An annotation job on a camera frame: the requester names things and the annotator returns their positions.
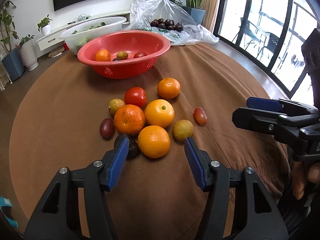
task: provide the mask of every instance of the silver screw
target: silver screw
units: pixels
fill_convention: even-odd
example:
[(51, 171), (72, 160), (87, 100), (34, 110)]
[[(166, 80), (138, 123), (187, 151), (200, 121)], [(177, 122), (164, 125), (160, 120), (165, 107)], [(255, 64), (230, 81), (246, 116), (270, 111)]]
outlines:
[(273, 129), (274, 129), (273, 124), (269, 124), (268, 125), (268, 131), (271, 132), (271, 131), (273, 131)]
[(304, 128), (300, 129), (300, 131), (303, 132), (303, 133), (305, 133), (305, 134), (309, 134), (309, 131), (306, 130), (306, 129), (304, 129)]
[(254, 169), (251, 168), (251, 167), (246, 167), (246, 168), (245, 168), (245, 171), (246, 171), (247, 173), (249, 173), (249, 174), (254, 173)]
[(213, 166), (213, 167), (219, 167), (220, 166), (220, 162), (218, 162), (218, 161), (212, 161), (211, 162), (211, 165)]
[(60, 172), (61, 174), (65, 174), (65, 173), (68, 172), (68, 169), (67, 169), (66, 167), (63, 167), (63, 168), (61, 168), (61, 169), (59, 170), (59, 172)]
[(101, 166), (102, 166), (102, 161), (95, 161), (95, 162), (93, 163), (93, 166), (95, 166), (95, 167), (101, 167)]

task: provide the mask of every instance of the tv stand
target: tv stand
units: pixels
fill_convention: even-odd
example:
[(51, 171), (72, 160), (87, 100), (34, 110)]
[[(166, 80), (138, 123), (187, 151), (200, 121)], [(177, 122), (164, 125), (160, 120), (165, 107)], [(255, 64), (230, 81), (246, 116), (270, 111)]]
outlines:
[(127, 21), (122, 24), (123, 28), (127, 27), (131, 23), (131, 12), (129, 10), (108, 12), (108, 13), (91, 16), (89, 19), (85, 19), (79, 22), (77, 21), (72, 24), (63, 25), (59, 28), (51, 30), (51, 32), (48, 35), (41, 37), (36, 42), (38, 43), (40, 50), (45, 50), (47, 48), (52, 47), (55, 44), (63, 42), (63, 40), (60, 40), (59, 37), (65, 30), (84, 22), (88, 22), (88, 21), (92, 21), (92, 20), (104, 18), (104, 17), (112, 17), (112, 16), (122, 16), (127, 18)]

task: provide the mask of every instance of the tangerine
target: tangerine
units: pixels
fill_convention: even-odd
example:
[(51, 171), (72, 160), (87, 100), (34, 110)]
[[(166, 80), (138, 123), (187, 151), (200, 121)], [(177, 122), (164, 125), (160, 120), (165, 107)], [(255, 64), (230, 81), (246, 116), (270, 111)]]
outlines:
[(99, 50), (96, 54), (95, 61), (110, 61), (111, 55), (110, 52), (106, 49)]
[(147, 105), (145, 117), (148, 124), (167, 128), (173, 122), (174, 109), (168, 101), (157, 99)]
[(163, 99), (173, 99), (180, 93), (180, 83), (174, 78), (165, 78), (159, 82), (157, 91)]
[(114, 122), (119, 133), (134, 136), (143, 129), (146, 119), (140, 107), (126, 105), (117, 110)]
[(170, 138), (165, 129), (157, 125), (147, 126), (138, 136), (140, 151), (147, 157), (160, 158), (170, 149)]

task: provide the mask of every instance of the red plastic basin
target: red plastic basin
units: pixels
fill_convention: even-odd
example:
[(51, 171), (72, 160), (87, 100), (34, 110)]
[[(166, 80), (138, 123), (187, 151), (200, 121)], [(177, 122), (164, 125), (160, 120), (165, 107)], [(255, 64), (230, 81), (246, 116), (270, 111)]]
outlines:
[[(122, 61), (95, 61), (96, 53), (106, 49), (111, 54), (111, 60), (116, 58), (120, 51), (129, 54), (127, 60)], [(138, 76), (150, 69), (159, 56), (170, 49), (170, 41), (164, 36), (147, 31), (120, 31), (96, 38), (84, 45), (78, 52), (78, 60), (91, 66), (99, 75), (123, 79)], [(133, 58), (143, 51), (145, 57)]]

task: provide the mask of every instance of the white bowl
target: white bowl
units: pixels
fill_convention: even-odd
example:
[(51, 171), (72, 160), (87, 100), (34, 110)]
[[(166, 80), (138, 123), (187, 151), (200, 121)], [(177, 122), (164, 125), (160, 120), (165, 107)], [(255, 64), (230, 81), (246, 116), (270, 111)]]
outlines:
[[(73, 54), (77, 55), (82, 46), (89, 41), (109, 33), (120, 31), (122, 24), (126, 21), (127, 19), (125, 17), (104, 17), (86, 21), (63, 32), (60, 35), (60, 39), (64, 40)], [(106, 24), (105, 26), (88, 30), (91, 26), (97, 27), (103, 22)]]

